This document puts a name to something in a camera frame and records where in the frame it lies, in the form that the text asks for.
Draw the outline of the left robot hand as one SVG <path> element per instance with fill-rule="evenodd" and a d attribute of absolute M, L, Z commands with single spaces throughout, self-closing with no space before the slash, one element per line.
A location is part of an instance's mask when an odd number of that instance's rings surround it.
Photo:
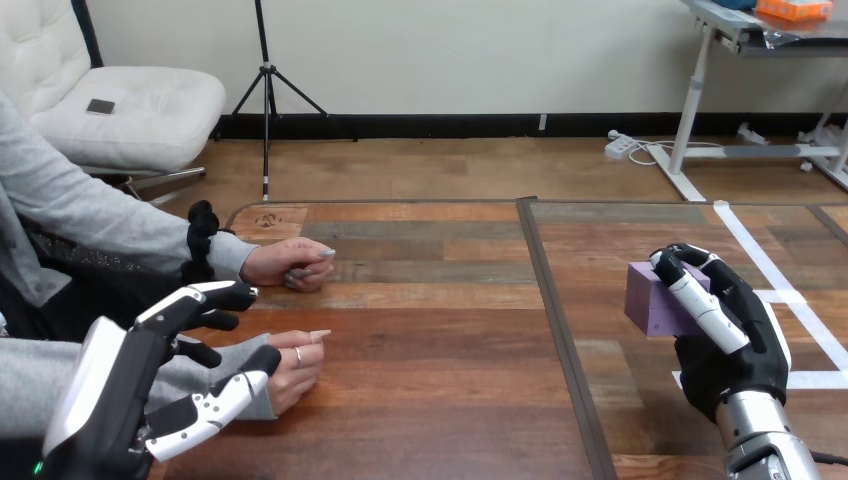
<path fill-rule="evenodd" d="M 144 479 L 167 461 L 217 435 L 247 408 L 277 369 L 280 352 L 262 345 L 205 393 L 145 411 L 159 368 L 184 355 L 205 368 L 221 357 L 180 337 L 199 327 L 231 331 L 257 299 L 235 281 L 181 287 L 138 315 L 124 330 L 101 317 L 83 342 L 70 384 L 44 437 L 35 479 Z"/>

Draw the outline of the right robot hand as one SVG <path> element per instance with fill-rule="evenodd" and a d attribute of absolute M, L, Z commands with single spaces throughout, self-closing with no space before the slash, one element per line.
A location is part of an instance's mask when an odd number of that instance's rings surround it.
<path fill-rule="evenodd" d="M 784 405 L 786 349 L 754 289 L 718 255 L 691 244 L 658 249 L 649 262 L 703 331 L 674 343 L 687 401 L 711 422 L 719 404 L 742 391 L 766 393 Z"/>

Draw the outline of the person's hand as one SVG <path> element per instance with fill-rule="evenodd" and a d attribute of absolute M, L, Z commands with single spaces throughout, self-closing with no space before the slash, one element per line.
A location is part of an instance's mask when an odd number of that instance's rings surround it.
<path fill-rule="evenodd" d="M 305 237 L 254 249 L 240 270 L 242 280 L 256 286 L 284 286 L 300 293 L 321 289 L 334 271 L 336 251 Z"/>
<path fill-rule="evenodd" d="M 331 330 L 292 330 L 268 338 L 268 344 L 281 355 L 267 384 L 275 416 L 294 406 L 315 385 L 324 365 L 323 341 L 331 333 Z"/>

